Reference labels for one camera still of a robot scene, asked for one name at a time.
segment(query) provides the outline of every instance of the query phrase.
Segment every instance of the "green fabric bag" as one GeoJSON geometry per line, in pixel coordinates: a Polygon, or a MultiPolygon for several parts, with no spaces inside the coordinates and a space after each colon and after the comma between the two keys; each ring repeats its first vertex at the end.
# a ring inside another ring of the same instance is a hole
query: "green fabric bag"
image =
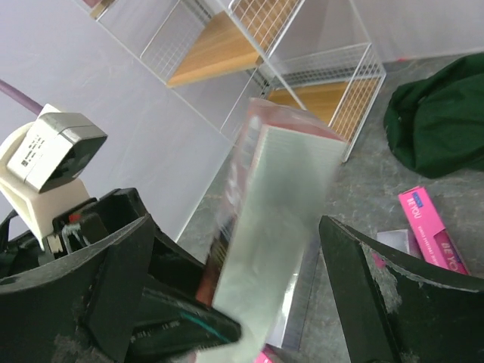
{"type": "Polygon", "coordinates": [[[484,170],[484,53],[399,86],[383,124],[392,153],[418,174],[484,170]]]}

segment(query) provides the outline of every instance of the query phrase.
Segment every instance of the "white wire shelf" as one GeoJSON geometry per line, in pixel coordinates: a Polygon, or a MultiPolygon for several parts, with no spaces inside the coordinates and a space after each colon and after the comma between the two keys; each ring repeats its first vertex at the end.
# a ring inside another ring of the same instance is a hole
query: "white wire shelf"
{"type": "Polygon", "coordinates": [[[197,0],[178,0],[141,53],[141,60],[166,84],[212,18],[197,0]]]}
{"type": "MultiPolygon", "coordinates": [[[[227,8],[227,4],[220,0],[225,11],[210,19],[202,19],[203,29],[179,20],[177,5],[166,21],[178,26],[178,31],[184,35],[177,39],[173,48],[168,48],[168,52],[175,56],[166,59],[157,51],[151,55],[149,63],[155,63],[156,68],[166,65],[173,70],[168,72],[169,76],[163,74],[170,87],[257,68],[262,61],[268,60],[270,51],[280,42],[303,2],[237,0],[227,8]]],[[[172,33],[166,29],[163,30],[165,34],[172,33]]],[[[157,44],[156,39],[148,48],[153,44],[157,44]]]]}
{"type": "MultiPolygon", "coordinates": [[[[371,43],[274,61],[272,53],[305,0],[216,1],[225,9],[217,15],[203,0],[164,2],[160,6],[165,14],[156,31],[156,22],[152,22],[151,28],[142,27],[145,33],[150,29],[153,32],[149,40],[144,40],[146,45],[140,49],[138,42],[127,47],[165,85],[177,86],[175,93],[228,139],[237,137],[249,97],[265,97],[309,109],[330,125],[349,142],[346,161],[385,77],[371,43]],[[216,47],[202,42],[207,39],[216,47]],[[186,67],[188,61],[193,69],[186,67]],[[227,76],[241,70],[248,71],[227,76]],[[212,94],[219,95],[219,85],[227,96],[223,98],[227,105],[219,107],[221,116],[212,107],[221,103],[211,99],[212,94]]],[[[110,11],[116,8],[118,12],[129,12],[134,6],[130,0],[116,0],[114,4],[117,7],[111,5],[110,11]]],[[[106,13],[103,19],[109,18],[106,13]]],[[[132,17],[124,16],[124,21],[132,26],[131,37],[146,39],[146,34],[142,38],[139,32],[133,32],[140,28],[134,26],[132,17]]],[[[138,15],[136,21],[145,18],[146,15],[138,15]]]]}
{"type": "Polygon", "coordinates": [[[271,54],[305,0],[234,0],[228,13],[261,49],[271,54]]]}
{"type": "MultiPolygon", "coordinates": [[[[274,68],[308,110],[348,141],[347,161],[386,75],[371,43],[280,61],[274,68]]],[[[271,68],[260,70],[270,101],[298,107],[271,68]]]]}

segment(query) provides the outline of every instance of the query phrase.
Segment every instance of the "pink packaging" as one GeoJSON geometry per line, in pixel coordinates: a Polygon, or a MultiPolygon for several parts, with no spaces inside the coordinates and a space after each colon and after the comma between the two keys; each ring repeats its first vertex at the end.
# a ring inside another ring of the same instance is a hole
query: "pink packaging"
{"type": "Polygon", "coordinates": [[[428,263],[468,275],[445,226],[424,187],[415,187],[399,195],[411,229],[428,263]]]}
{"type": "Polygon", "coordinates": [[[261,351],[254,363],[283,363],[267,346],[261,351]]]}

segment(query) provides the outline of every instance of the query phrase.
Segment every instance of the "gray floor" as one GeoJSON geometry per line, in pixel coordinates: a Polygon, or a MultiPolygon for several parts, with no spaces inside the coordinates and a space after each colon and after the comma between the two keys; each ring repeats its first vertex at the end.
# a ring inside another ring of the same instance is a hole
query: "gray floor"
{"type": "MultiPolygon", "coordinates": [[[[414,186],[425,186],[469,270],[484,277],[483,175],[461,171],[437,180],[420,177],[401,166],[389,152],[382,126],[386,106],[398,85],[426,78],[454,59],[441,57],[387,65],[386,81],[327,200],[327,214],[372,237],[377,231],[406,228],[408,224],[397,196],[414,186]]],[[[202,261],[208,252],[227,167],[226,162],[179,240],[182,247],[202,261]]],[[[301,349],[281,355],[285,362],[349,362],[321,252],[301,349]]]]}

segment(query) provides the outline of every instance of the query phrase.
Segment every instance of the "purple cable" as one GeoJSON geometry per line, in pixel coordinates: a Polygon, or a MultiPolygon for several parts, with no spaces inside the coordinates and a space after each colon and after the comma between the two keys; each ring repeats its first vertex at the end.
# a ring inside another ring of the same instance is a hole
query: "purple cable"
{"type": "Polygon", "coordinates": [[[34,112],[35,115],[38,115],[40,111],[42,111],[42,108],[44,108],[40,104],[35,102],[32,98],[20,92],[18,89],[9,85],[2,79],[0,79],[0,91],[5,93],[7,96],[10,96],[14,101],[18,102],[26,109],[34,112]]]}

